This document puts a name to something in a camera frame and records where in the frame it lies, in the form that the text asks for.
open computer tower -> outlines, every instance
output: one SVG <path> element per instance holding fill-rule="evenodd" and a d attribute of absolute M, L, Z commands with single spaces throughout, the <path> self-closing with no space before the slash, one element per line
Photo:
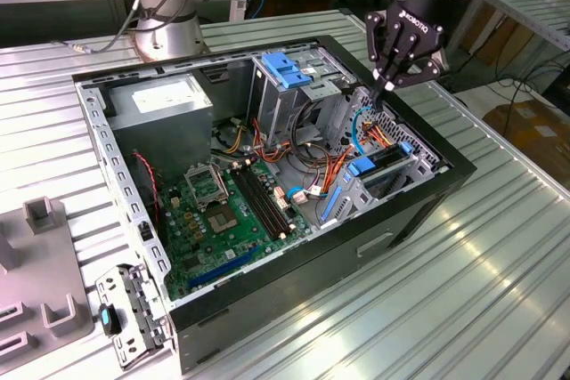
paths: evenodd
<path fill-rule="evenodd" d="M 136 265 L 96 282 L 128 369 L 186 373 L 405 241 L 475 171 L 321 36 L 74 77 Z"/>

cardboard box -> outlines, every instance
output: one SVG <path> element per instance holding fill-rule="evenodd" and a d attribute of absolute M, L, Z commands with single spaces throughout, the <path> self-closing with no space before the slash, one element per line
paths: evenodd
<path fill-rule="evenodd" d="M 502 133 L 509 105 L 487 113 L 483 120 Z M 513 105 L 506 138 L 560 184 L 570 189 L 570 119 L 538 101 Z"/>

green motherboard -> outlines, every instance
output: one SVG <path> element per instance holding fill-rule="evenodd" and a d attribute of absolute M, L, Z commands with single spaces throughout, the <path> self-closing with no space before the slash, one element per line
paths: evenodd
<path fill-rule="evenodd" d="M 259 161 L 250 167 L 250 171 L 263 181 L 267 195 L 276 204 L 273 188 L 278 184 L 266 165 Z M 285 239 L 270 236 L 252 212 L 230 171 L 223 171 L 220 176 L 228 195 L 225 204 L 215 203 L 199 210 L 195 196 L 197 190 L 201 196 L 202 191 L 216 190 L 209 174 L 194 175 L 159 193 L 160 203 L 166 212 L 163 217 L 166 221 L 166 239 L 163 239 L 163 243 L 172 265 L 166 285 L 173 301 L 190 294 L 193 288 L 211 283 L 244 264 L 260 260 L 310 233 L 305 219 L 294 207 L 290 207 L 288 215 L 283 214 L 291 228 L 290 233 Z M 194 188 L 194 194 L 188 181 Z M 208 274 L 211 276 L 221 269 L 224 270 L 223 275 L 204 281 L 199 286 L 192 284 L 197 279 L 208 279 Z"/>

gray tray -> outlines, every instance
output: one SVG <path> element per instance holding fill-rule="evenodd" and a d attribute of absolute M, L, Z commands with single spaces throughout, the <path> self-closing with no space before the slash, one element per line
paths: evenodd
<path fill-rule="evenodd" d="M 63 204 L 0 214 L 0 375 L 93 328 Z"/>

slotted aluminum surface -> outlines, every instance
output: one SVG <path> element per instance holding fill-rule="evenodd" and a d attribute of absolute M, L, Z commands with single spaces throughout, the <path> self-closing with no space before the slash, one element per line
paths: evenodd
<path fill-rule="evenodd" d="M 570 0 L 486 0 L 551 44 L 570 49 Z"/>
<path fill-rule="evenodd" d="M 340 12 L 204 27 L 214 51 L 318 34 L 366 61 L 362 24 Z M 65 204 L 94 316 L 95 279 L 134 260 L 69 75 L 138 61 L 126 38 L 93 56 L 52 45 L 0 51 L 0 210 L 40 195 Z M 558 378 L 569 365 L 568 193 L 437 85 L 401 95 L 477 166 L 474 176 L 410 241 L 217 355 L 193 378 Z M 176 362 L 165 350 L 122 373 L 96 322 L 90 336 L 3 380 L 178 378 Z"/>

